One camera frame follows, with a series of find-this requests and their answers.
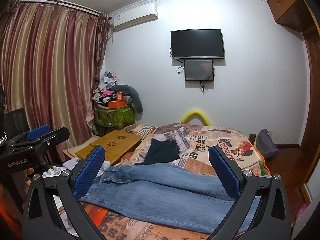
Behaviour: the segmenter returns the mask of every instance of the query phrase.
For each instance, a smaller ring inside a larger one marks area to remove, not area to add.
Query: television
[[[221,29],[171,32],[172,58],[224,58]]]

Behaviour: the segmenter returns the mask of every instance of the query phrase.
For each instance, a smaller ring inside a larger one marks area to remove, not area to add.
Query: white wall
[[[307,66],[303,38],[276,24],[260,0],[159,0],[159,19],[115,34],[105,68],[134,87],[143,104],[140,123],[179,122],[193,109],[217,126],[245,135],[267,128],[278,144],[298,143],[304,130]],[[169,55],[170,31],[221,28],[225,60],[203,95],[185,82]]]

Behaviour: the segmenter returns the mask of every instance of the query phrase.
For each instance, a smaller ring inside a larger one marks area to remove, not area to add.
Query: bedspread
[[[228,127],[174,123],[156,129],[142,141],[130,160],[120,163],[143,162],[151,139],[175,139],[180,147],[180,159],[172,163],[198,174],[216,173],[209,162],[208,148],[218,145],[228,158],[255,175],[270,174],[259,151],[240,132]],[[111,240],[205,240],[209,235],[139,221],[107,209],[83,203],[90,218],[103,235]]]

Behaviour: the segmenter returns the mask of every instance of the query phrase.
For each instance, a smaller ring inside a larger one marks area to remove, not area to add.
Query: curtain
[[[2,44],[3,42],[4,33],[6,31],[8,23],[11,20],[11,17],[15,14],[17,10],[17,5],[19,2],[20,0],[10,0],[6,8],[4,8],[3,11],[0,13],[0,44]]]
[[[106,13],[101,13],[98,19],[97,35],[96,35],[96,54],[94,68],[94,88],[97,88],[100,81],[100,71],[106,52],[108,33],[110,30],[110,18]]]
[[[20,3],[0,44],[7,110],[25,108],[31,129],[48,124],[70,131],[51,152],[56,162],[65,161],[63,149],[92,136],[98,20],[70,8]]]

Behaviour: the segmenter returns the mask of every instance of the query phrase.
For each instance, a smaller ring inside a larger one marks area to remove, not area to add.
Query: curtain rod
[[[63,1],[63,0],[21,0],[21,2],[25,2],[25,3],[45,3],[45,4],[53,4],[53,5],[60,5],[60,6],[64,6],[67,8],[71,8],[71,9],[75,9],[75,10],[79,10],[85,13],[89,13],[95,16],[99,16],[100,12],[90,9],[88,7],[76,4],[76,3],[71,3],[68,1]]]

